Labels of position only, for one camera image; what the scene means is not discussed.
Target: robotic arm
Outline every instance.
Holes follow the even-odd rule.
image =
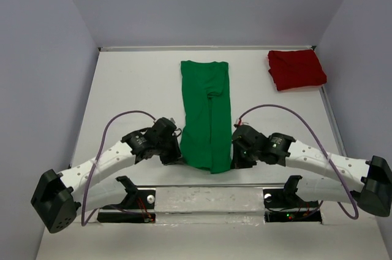
[[[96,171],[90,174],[95,159],[56,173],[46,171],[40,178],[31,204],[50,233],[66,228],[80,214],[86,184],[91,187],[87,210],[109,204],[133,202],[138,188],[127,177],[100,183],[120,169],[132,166],[154,155],[162,164],[185,164],[179,150],[176,126],[166,118],[158,119],[151,128],[131,132],[101,154]],[[337,175],[322,152],[293,137],[274,133],[269,137],[248,125],[238,126],[233,133],[233,168],[252,167],[256,161],[308,170],[324,176],[308,180],[291,176],[283,189],[263,189],[269,197],[266,208],[298,208],[303,202],[325,200],[347,202]],[[376,216],[389,216],[392,202],[392,171],[386,161],[374,156],[371,161],[331,155],[347,182],[359,208]]]
[[[136,198],[137,188],[127,177],[118,177],[116,182],[105,185],[105,191],[97,189],[99,183],[117,171],[159,156],[163,165],[184,164],[179,150],[176,125],[160,118],[151,128],[133,131],[121,141],[103,152],[96,171],[90,175],[95,159],[59,172],[48,170],[42,174],[31,204],[50,233],[66,228],[80,214],[86,184],[92,187],[92,198],[86,210],[107,204],[118,204]]]
[[[299,175],[289,177],[284,189],[266,190],[271,196],[266,207],[298,207],[307,201],[350,202],[340,179],[323,153],[291,136],[281,133],[269,137],[249,125],[240,125],[233,134],[235,165],[252,165],[262,161],[269,165],[299,168],[324,176],[307,180]],[[357,206],[375,216],[389,216],[392,203],[392,171],[388,163],[373,156],[370,161],[329,154],[346,182]]]

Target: folded red cloth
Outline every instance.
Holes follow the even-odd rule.
[[[279,91],[326,83],[326,75],[313,50],[268,53],[269,71]]]

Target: white table surface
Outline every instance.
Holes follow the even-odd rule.
[[[267,50],[198,50],[101,52],[75,150],[76,166],[95,156],[103,128],[117,113],[146,110],[156,118],[173,117],[184,126],[181,60],[229,62],[232,120],[258,104],[279,104],[302,115],[328,151],[336,141],[317,89],[278,93],[267,71]],[[294,116],[260,109],[243,121],[269,135],[281,132],[316,146]],[[122,117],[109,130],[105,148],[123,135],[150,126],[143,115]],[[309,172],[259,163],[253,169],[211,175],[187,166],[162,166],[158,158],[143,161],[115,176],[127,175],[137,185],[204,185],[283,183]],[[374,216],[345,217],[335,203],[322,208],[323,224],[99,224],[72,223],[58,234],[43,235],[37,260],[70,259],[388,259]]]
[[[102,52],[87,103],[75,150],[76,166],[96,155],[106,123],[127,110],[145,110],[156,118],[173,117],[185,124],[181,95],[181,60],[227,61],[230,76],[232,123],[245,110],[259,104],[284,105],[298,112],[312,126],[328,151],[338,153],[320,92],[316,88],[279,93],[267,67],[268,50],[208,50],[166,52]],[[243,121],[268,136],[273,132],[291,135],[317,146],[302,123],[290,113],[274,108],[258,109]],[[151,126],[151,119],[131,114],[117,119],[109,129],[110,147],[127,133]],[[302,170],[260,163],[253,169],[211,175],[188,166],[163,166],[158,157],[118,172],[136,185],[199,185],[232,183],[284,183],[290,175],[319,177]]]

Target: white wall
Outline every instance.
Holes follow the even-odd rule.
[[[35,259],[30,205],[42,172],[67,166],[97,48],[72,0],[0,0],[0,259]]]
[[[342,0],[73,0],[98,46],[315,45]]]
[[[344,0],[316,52],[350,156],[392,166],[392,0]],[[392,218],[379,220],[392,255]]]

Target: perforated white arm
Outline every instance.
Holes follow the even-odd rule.
[[[114,146],[103,152],[97,163],[97,168],[92,176],[90,187],[98,184],[117,171],[135,164],[135,156],[126,143],[117,142]],[[68,188],[73,188],[73,198],[78,201],[85,191],[86,182],[95,158],[71,169],[61,171],[61,181]]]
[[[286,167],[304,169],[320,174],[324,177],[338,181],[338,185],[340,186],[340,180],[320,150],[312,148],[297,140],[291,143],[288,152],[290,152],[290,156],[285,159]],[[366,164],[366,160],[346,158],[335,154],[329,154],[329,158],[344,177],[350,190],[361,192],[364,186],[361,178],[367,177],[369,172],[369,165]]]

